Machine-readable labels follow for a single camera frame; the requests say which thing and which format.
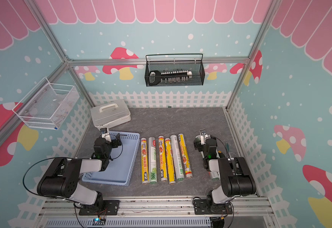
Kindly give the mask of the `light blue plastic basket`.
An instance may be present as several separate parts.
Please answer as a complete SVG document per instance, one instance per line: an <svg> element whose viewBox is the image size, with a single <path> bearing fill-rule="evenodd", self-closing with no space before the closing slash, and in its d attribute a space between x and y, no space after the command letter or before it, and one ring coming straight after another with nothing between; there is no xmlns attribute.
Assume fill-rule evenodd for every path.
<svg viewBox="0 0 332 228"><path fill-rule="evenodd" d="M122 145L112 150L111 156L115 157L115 159L109 162L105 171L85 173L82 176L84 182L120 186L128 186L130 184L138 147L140 145L140 134L111 131L111 139L115 139L117 134L120 134Z"/></svg>

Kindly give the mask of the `yellow red-end wrap roll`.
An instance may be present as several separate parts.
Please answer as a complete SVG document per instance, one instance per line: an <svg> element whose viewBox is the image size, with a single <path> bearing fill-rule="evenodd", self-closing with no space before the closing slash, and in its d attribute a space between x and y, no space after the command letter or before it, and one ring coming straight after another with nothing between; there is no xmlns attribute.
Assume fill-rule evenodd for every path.
<svg viewBox="0 0 332 228"><path fill-rule="evenodd" d="M188 151L187 151L187 147L186 147L186 143L185 143L185 136L183 134L179 134L178 140L179 140L179 145L180 145L180 149L181 149L181 156L182 156L185 174L188 179L191 179L191 178L193 178L193 173L191 170L190 159L188 156Z"/></svg>

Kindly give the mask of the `silver green wrap roll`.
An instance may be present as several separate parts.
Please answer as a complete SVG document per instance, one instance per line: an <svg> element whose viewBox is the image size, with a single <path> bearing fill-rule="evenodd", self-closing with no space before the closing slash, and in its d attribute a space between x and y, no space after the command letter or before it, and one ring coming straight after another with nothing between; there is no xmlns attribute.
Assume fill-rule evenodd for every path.
<svg viewBox="0 0 332 228"><path fill-rule="evenodd" d="M170 140L173 152L175 176L178 181L183 181L185 179L185 175L184 175L183 163L181 161L180 149L176 135L171 135Z"/></svg>

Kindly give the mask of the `yellow blue-label wrap roll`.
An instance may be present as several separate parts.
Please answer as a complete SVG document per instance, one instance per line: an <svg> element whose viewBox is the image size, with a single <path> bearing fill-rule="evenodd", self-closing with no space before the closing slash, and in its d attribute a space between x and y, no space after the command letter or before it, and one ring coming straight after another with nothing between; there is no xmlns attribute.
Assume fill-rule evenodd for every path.
<svg viewBox="0 0 332 228"><path fill-rule="evenodd" d="M176 180L175 180L174 162L173 162L173 154L172 154L170 138L165 139L165 146L166 146L167 172L168 172L169 184L174 185L176 183Z"/></svg>

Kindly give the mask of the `yellow orange wrap roll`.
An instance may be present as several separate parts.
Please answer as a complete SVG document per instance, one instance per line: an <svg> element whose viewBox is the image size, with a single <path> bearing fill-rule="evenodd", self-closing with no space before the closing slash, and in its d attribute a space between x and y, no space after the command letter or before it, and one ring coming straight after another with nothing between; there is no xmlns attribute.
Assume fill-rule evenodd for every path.
<svg viewBox="0 0 332 228"><path fill-rule="evenodd" d="M167 164L166 164L166 152L165 152L165 139L161 135L158 137L158 149L159 149L159 159L160 159L160 174L161 181L168 181L167 176Z"/></svg>

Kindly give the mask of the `yellow red wrap roll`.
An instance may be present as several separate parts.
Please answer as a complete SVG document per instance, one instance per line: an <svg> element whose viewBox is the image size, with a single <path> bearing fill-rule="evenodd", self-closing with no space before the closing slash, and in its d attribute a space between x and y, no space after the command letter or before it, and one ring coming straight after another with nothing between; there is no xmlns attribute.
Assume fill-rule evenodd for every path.
<svg viewBox="0 0 332 228"><path fill-rule="evenodd" d="M146 138L141 138L142 184L149 183L148 150Z"/></svg>

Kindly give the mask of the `clear green wrap roll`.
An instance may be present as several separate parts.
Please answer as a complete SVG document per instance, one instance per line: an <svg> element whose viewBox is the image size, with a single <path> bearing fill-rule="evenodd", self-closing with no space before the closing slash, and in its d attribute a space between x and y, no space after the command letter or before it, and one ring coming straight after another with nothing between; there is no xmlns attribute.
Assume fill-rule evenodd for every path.
<svg viewBox="0 0 332 228"><path fill-rule="evenodd" d="M148 158L149 158L149 183L157 183L157 162L155 138L148 139Z"/></svg>

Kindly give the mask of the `white green wrap roll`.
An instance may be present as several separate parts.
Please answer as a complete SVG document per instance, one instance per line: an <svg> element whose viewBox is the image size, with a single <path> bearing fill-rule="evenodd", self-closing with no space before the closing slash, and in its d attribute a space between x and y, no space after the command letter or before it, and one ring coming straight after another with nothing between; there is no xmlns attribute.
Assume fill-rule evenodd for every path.
<svg viewBox="0 0 332 228"><path fill-rule="evenodd" d="M209 175L213 181L220 180L220 174L218 172L209 172Z"/></svg>

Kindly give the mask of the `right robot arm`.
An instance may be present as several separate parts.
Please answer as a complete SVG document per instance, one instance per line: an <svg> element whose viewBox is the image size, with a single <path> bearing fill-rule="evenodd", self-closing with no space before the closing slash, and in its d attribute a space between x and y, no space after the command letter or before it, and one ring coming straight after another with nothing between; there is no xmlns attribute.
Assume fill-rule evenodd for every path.
<svg viewBox="0 0 332 228"><path fill-rule="evenodd" d="M206 199L194 201L195 213L232 214L231 201L237 197L253 195L257 191L255 180L244 157L219 155L217 137L209 135L205 130L194 140L194 147L203 156L204 168L210 173L220 175L221 185L210 191Z"/></svg>

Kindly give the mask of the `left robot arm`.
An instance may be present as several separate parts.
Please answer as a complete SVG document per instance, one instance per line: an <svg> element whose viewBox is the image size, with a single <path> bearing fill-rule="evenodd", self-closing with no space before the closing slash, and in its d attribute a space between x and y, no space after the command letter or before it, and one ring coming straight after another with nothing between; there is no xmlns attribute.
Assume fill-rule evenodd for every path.
<svg viewBox="0 0 332 228"><path fill-rule="evenodd" d="M33 195L46 198L61 198L74 203L75 208L85 212L102 214L108 211L102 193L88 189L79 183L80 176L86 173L103 172L115 158L111 157L114 148L123 146L121 134L102 132L94 142L94 152L88 159L51 157L51 164L40 179L36 192L29 190L25 184L25 177L34 165L46 161L36 162L24 173L22 184L25 190Z"/></svg>

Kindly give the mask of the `white plastic storage box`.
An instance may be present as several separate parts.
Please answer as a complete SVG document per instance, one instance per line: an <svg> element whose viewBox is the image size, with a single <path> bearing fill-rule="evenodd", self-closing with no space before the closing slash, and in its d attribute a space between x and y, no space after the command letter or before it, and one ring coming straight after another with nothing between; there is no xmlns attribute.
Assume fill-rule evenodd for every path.
<svg viewBox="0 0 332 228"><path fill-rule="evenodd" d="M110 129L131 120L130 110L123 99L93 107L90 113L98 130Z"/></svg>

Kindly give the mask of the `small green circuit board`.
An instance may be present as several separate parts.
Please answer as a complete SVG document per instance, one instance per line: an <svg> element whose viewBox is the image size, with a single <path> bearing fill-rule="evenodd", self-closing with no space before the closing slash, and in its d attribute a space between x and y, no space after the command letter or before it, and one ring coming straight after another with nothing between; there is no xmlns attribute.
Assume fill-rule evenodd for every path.
<svg viewBox="0 0 332 228"><path fill-rule="evenodd" d="M101 218L94 218L92 225L93 226L104 226L106 223L106 219Z"/></svg>

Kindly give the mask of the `black socket bit holder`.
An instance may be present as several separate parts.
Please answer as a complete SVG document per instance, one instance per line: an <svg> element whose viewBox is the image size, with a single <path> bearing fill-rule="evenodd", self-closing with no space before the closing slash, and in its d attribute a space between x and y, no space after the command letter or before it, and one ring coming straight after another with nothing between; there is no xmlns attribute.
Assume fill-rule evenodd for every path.
<svg viewBox="0 0 332 228"><path fill-rule="evenodd" d="M151 86L159 85L160 83L173 83L173 82L181 82L187 81L192 78L192 71L179 70L172 72L160 72L160 71L152 71L150 72L147 82Z"/></svg>

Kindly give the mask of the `green handled tool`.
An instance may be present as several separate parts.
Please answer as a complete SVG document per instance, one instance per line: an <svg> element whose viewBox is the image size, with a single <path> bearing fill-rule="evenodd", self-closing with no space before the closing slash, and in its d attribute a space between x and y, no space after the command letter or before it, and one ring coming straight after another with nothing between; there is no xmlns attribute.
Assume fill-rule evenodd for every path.
<svg viewBox="0 0 332 228"><path fill-rule="evenodd" d="M225 143L225 149L226 149L228 158L230 158L231 155L230 155L230 148L229 148L229 144L228 143Z"/></svg>

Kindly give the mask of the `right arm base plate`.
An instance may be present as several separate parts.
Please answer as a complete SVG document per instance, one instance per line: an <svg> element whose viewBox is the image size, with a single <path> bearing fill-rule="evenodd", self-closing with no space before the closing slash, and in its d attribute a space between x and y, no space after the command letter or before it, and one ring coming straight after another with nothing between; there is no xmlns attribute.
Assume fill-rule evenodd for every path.
<svg viewBox="0 0 332 228"><path fill-rule="evenodd" d="M207 199L201 199L200 197L194 197L192 199L194 212L196 215L231 215L233 214L232 206L228 203L214 204Z"/></svg>

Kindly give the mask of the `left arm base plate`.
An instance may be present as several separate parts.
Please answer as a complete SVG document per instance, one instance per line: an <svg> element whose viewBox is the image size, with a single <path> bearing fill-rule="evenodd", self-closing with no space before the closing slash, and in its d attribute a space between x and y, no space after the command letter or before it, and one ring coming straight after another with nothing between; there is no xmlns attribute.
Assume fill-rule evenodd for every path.
<svg viewBox="0 0 332 228"><path fill-rule="evenodd" d="M119 209L119 200L100 200L94 205L83 205L79 211L80 216L114 216Z"/></svg>

